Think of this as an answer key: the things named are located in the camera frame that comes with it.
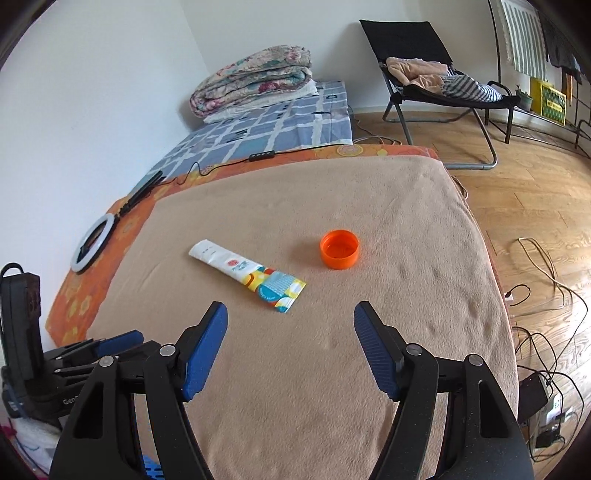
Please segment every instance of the folded quilt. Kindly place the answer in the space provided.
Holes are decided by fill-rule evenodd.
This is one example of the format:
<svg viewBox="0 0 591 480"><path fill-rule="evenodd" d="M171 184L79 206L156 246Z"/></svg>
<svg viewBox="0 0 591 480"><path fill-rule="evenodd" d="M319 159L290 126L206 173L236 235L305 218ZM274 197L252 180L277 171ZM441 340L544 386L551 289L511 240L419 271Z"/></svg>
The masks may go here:
<svg viewBox="0 0 591 480"><path fill-rule="evenodd" d="M238 60L205 79L190 99L195 115L204 117L272 92L294 91L312 78L310 52L280 45Z"/></svg>

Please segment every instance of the striped cloth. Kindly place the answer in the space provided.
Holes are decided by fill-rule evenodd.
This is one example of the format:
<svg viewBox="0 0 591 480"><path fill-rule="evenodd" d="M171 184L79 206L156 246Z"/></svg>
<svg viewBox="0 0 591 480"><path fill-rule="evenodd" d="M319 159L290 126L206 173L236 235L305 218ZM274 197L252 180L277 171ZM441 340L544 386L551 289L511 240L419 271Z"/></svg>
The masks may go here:
<svg viewBox="0 0 591 480"><path fill-rule="evenodd" d="M441 92L446 97L473 100L475 102L498 102L503 97L493 87L478 83L468 75L448 75L442 77Z"/></svg>
<svg viewBox="0 0 591 480"><path fill-rule="evenodd" d="M546 50L538 12L525 0L499 0L507 53L515 70L546 80Z"/></svg>

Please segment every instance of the parquet floor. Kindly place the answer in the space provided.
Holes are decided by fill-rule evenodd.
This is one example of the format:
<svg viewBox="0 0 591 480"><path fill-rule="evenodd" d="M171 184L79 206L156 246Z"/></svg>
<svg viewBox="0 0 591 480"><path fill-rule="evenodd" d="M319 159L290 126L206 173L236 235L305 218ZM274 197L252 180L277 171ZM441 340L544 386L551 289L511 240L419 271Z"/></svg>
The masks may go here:
<svg viewBox="0 0 591 480"><path fill-rule="evenodd" d="M381 113L356 116L361 126L376 134L404 142L400 125L387 124ZM411 124L414 143L434 148L446 161L484 159L489 151L473 118L454 124ZM519 283L531 288L531 297L522 305L509 309L513 325L548 337L556 353L566 350L558 361L558 371L570 375L585 399L585 411L591 406L591 313L579 327L584 306L578 299L563 309L551 310L562 303L562 296L550 281L527 260L515 241L518 237L534 237L549 253L556 265L558 279L580 293L591 306L591 161L584 157L536 142L514 138L509 145L502 142L500 132L489 127L499 154L499 165L491 171L458 170L452 172L469 192L468 204L480 225L485 241L492 247L504 291ZM367 135L354 127L353 136ZM540 265L537 254L532 258ZM526 289L514 291L515 301L524 298ZM526 338L515 332L515 341ZM537 337L536 346L550 367L554 358L548 345ZM526 342L517 355L520 365L542 368ZM520 378L529 374L520 371ZM573 407L581 411L581 402L570 381L556 378L564 393L565 411ZM562 426L561 433L569 439L576 419ZM554 445L536 453L558 450ZM536 479L543 479L559 461L561 454L534 464Z"/></svg>

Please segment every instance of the blue checkered sheet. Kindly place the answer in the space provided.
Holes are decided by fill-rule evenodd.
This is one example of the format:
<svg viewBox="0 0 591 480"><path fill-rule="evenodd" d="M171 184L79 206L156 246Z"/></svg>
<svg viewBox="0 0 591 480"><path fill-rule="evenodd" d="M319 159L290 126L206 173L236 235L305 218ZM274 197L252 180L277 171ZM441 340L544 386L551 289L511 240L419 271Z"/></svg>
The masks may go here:
<svg viewBox="0 0 591 480"><path fill-rule="evenodd" d="M347 92L343 82L317 82L318 96L298 98L204 125L160 160L135 186L154 173L167 178L267 150L282 152L330 144L351 144Z"/></svg>

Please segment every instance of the orange bottle cap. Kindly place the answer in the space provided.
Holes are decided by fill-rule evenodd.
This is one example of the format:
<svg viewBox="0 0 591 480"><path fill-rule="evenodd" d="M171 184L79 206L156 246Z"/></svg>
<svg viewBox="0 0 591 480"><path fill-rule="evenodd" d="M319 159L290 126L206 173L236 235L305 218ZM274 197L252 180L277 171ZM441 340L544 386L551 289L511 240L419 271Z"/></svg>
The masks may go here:
<svg viewBox="0 0 591 480"><path fill-rule="evenodd" d="M359 240L348 230L333 230L320 241L320 256L327 267L346 270L359 258Z"/></svg>

